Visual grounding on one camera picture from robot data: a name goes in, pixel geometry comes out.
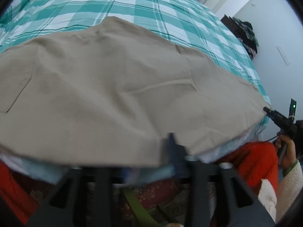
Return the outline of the person right hand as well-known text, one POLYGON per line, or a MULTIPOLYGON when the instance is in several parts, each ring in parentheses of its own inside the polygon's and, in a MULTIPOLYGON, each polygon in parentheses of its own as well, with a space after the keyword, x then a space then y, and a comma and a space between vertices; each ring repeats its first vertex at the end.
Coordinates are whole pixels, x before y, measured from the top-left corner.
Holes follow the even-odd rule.
POLYGON ((286 149, 286 153, 280 163, 280 166, 283 170, 286 171, 295 164, 297 159, 296 159, 295 143, 293 140, 291 140, 290 137, 288 137, 286 135, 283 135, 283 134, 278 135, 278 138, 277 138, 276 142, 274 143, 276 150, 278 151, 281 148, 283 142, 286 144, 287 149, 286 149))

